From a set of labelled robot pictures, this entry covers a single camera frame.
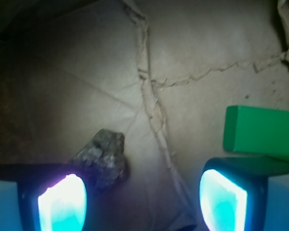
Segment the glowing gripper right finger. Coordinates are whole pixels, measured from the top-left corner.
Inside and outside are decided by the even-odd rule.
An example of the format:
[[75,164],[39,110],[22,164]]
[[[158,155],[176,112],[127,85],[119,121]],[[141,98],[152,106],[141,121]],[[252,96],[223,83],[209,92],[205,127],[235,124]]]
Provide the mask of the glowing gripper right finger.
[[289,231],[289,162],[211,158],[201,174],[199,203],[210,231]]

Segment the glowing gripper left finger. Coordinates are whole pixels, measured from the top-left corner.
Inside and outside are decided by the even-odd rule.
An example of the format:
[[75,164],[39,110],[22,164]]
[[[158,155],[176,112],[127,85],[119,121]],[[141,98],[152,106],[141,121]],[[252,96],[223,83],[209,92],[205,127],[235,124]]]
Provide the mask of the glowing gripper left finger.
[[81,231],[84,173],[69,164],[0,164],[0,231]]

